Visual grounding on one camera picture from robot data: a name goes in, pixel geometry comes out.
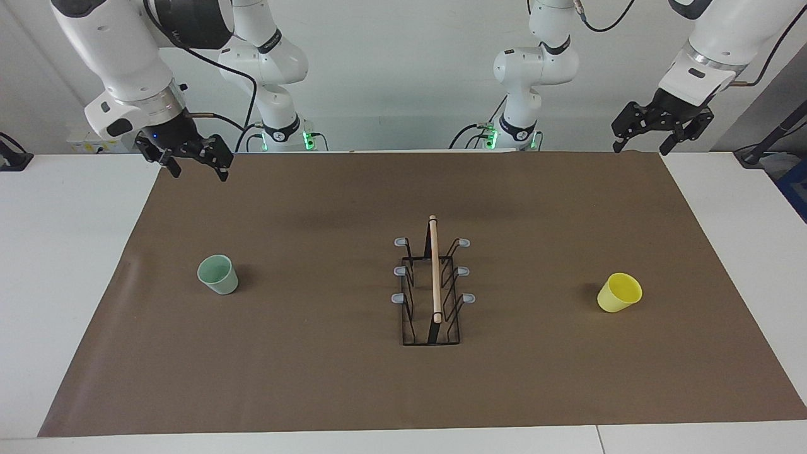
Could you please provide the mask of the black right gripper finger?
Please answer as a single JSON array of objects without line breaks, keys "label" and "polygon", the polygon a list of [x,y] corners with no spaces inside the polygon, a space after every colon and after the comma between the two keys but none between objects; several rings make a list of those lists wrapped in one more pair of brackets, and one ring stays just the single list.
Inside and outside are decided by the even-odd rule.
[{"label": "black right gripper finger", "polygon": [[185,143],[185,155],[197,163],[209,166],[225,182],[229,177],[229,169],[233,164],[233,153],[224,139],[215,134],[210,137],[199,137]]},{"label": "black right gripper finger", "polygon": [[156,146],[141,146],[139,152],[148,163],[156,163],[168,170],[173,178],[181,175],[182,168],[170,152],[161,151]]}]

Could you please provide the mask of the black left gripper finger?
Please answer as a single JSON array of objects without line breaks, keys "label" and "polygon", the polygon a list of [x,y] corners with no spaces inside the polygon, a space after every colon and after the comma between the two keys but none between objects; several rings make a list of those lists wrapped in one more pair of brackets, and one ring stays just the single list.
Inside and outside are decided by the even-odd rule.
[{"label": "black left gripper finger", "polygon": [[677,144],[697,140],[712,120],[714,120],[714,112],[712,111],[701,111],[692,120],[686,121],[686,124],[682,120],[673,117],[669,118],[669,120],[664,120],[664,126],[668,127],[670,135],[659,147],[659,152],[666,156]]},{"label": "black left gripper finger", "polygon": [[648,115],[652,110],[653,103],[640,105],[634,101],[628,102],[623,107],[612,122],[613,151],[615,153],[622,152],[627,142],[633,137],[653,130],[653,120],[648,120]]}]

